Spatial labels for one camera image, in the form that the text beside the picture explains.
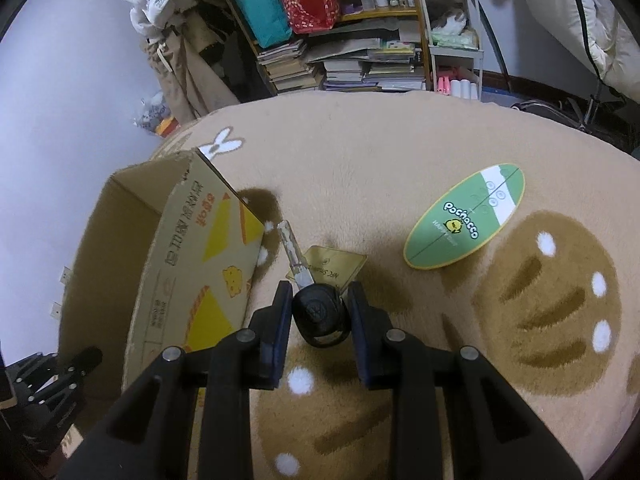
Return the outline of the black car key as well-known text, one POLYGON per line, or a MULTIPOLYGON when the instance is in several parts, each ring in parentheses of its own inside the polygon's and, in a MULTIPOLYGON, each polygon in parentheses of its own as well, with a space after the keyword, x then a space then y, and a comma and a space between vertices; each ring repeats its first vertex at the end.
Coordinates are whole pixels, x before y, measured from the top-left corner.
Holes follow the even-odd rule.
POLYGON ((340 291, 314 279, 288 220, 282 220, 277 229, 297 286, 292 315, 300 336, 319 349, 341 344, 350 334, 350 317, 340 291))

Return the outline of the cream bedding pillow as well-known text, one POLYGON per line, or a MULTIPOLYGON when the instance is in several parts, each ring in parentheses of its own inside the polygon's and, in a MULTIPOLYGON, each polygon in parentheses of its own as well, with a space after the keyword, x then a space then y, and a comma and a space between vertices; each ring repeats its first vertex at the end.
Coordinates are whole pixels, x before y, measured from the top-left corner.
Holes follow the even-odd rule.
POLYGON ((639 101, 639 45, 612 0, 525 0, 539 24, 610 88, 639 101))

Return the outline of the green Pochacco oval board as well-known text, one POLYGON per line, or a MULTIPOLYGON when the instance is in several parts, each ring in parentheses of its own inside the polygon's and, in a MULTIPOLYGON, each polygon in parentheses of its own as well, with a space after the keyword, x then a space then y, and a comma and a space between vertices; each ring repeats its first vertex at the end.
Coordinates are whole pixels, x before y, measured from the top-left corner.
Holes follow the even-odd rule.
POLYGON ((514 164, 471 174, 416 222, 402 252, 405 263, 416 270, 435 270, 474 254, 511 219, 524 191, 524 172, 514 164))

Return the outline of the gold card tag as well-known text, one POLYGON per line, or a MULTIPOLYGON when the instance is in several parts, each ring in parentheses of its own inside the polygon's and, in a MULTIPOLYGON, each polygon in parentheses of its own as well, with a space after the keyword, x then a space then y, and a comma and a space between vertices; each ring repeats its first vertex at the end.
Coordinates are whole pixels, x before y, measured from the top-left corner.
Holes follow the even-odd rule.
POLYGON ((309 247, 304 258, 316 283, 331 285, 340 292, 356 280, 367 261, 366 255, 318 245, 309 247))

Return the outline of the stack of books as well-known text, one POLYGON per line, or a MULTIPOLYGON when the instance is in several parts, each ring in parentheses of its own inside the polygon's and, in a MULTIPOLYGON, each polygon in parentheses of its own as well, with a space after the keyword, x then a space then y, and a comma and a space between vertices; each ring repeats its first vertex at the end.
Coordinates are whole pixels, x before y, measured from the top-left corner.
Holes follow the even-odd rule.
POLYGON ((303 39, 260 52, 257 64, 265 71, 277 94, 319 88, 324 81, 324 69, 318 63, 308 61, 307 44, 303 39))

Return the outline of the wall socket upper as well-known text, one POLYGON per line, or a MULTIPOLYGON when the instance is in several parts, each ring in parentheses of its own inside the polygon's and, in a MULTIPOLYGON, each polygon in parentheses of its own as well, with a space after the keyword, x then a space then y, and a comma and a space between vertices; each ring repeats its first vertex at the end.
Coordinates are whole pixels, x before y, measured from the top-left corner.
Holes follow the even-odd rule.
POLYGON ((70 280, 71 276, 72 276, 72 270, 70 270, 70 268, 68 266, 64 266, 63 271, 62 271, 61 276, 60 276, 60 282, 63 285, 67 285, 67 283, 70 280))

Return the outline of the wall socket lower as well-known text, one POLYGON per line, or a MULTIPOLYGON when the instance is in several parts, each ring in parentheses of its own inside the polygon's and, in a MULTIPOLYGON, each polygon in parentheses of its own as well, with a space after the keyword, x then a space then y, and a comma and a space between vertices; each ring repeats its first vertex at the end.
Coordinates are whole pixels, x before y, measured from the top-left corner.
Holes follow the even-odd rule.
POLYGON ((55 320, 59 320, 62 315, 62 306, 58 302, 54 302, 51 307, 50 315, 55 320))

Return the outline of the wooden bookshelf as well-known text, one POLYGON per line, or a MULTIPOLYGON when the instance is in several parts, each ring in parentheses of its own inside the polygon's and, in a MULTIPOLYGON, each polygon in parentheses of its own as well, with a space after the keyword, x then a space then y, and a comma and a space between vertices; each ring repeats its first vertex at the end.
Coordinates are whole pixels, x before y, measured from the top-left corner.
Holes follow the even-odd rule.
MULTIPOLYGON (((224 0, 250 47, 262 83, 273 96, 257 55, 258 46, 250 26, 234 0, 224 0)), ((338 0, 341 14, 325 32, 295 35, 307 44, 309 62, 324 69, 320 90, 406 92, 428 87, 427 46, 419 0, 338 0)))

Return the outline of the white utility cart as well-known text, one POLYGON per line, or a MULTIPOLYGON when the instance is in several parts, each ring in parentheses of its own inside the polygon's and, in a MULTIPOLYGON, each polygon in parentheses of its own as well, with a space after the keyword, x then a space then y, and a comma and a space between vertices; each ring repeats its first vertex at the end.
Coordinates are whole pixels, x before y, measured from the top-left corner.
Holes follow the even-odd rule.
POLYGON ((483 90, 484 50, 478 0, 419 0, 432 89, 478 100, 483 90))

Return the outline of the cardboard box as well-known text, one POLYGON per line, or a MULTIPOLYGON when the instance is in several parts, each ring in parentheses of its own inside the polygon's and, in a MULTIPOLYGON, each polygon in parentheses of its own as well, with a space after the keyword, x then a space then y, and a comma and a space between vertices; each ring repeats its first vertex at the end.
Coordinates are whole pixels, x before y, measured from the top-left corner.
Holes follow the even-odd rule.
POLYGON ((200 150, 105 182, 65 285, 58 355, 96 347, 86 395, 111 403, 162 351, 238 330, 264 226, 200 150))

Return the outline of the beige patterned carpet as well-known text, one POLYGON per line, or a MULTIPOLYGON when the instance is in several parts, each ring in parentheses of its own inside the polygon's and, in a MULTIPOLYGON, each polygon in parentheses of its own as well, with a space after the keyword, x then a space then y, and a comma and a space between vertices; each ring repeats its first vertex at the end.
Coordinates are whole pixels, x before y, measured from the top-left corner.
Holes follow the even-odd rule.
POLYGON ((427 93, 230 106, 109 177, 64 479, 634 479, 639 164, 427 93))

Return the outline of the teal storage bag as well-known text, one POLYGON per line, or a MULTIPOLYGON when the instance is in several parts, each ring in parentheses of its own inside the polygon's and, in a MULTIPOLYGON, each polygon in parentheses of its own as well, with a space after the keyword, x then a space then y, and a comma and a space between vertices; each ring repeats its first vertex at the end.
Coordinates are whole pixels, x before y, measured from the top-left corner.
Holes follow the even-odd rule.
POLYGON ((281 0, 234 0, 252 31, 258 46, 268 49, 290 40, 288 24, 281 0))

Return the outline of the wall socket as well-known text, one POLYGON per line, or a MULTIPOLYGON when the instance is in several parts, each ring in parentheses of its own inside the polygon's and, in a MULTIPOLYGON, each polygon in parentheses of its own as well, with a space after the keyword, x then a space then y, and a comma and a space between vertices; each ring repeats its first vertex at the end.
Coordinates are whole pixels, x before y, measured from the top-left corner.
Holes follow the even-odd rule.
POLYGON ((62 271, 61 276, 60 276, 60 282, 63 285, 67 285, 67 283, 70 280, 71 276, 72 276, 72 270, 70 270, 70 268, 68 266, 64 266, 63 271, 62 271))
POLYGON ((54 302, 51 307, 50 315, 55 320, 59 320, 62 315, 62 306, 58 302, 54 302))

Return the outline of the plush toy bag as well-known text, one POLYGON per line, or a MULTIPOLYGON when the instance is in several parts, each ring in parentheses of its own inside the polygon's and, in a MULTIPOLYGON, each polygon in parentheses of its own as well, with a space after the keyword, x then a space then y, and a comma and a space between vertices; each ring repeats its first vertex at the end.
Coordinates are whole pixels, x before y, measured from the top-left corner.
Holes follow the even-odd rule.
POLYGON ((178 127, 179 123, 166 102, 163 91, 157 91, 149 98, 141 99, 137 105, 132 123, 160 138, 167 138, 178 127))

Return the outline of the khaki hanging coat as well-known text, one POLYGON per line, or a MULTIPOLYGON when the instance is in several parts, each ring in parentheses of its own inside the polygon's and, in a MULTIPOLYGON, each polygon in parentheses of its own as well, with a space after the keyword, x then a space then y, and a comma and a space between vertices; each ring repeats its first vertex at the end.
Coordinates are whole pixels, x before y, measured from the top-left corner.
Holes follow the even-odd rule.
POLYGON ((179 125, 240 102, 224 78, 203 58, 209 47, 223 48, 224 43, 194 10, 183 15, 180 25, 141 41, 141 49, 179 125))

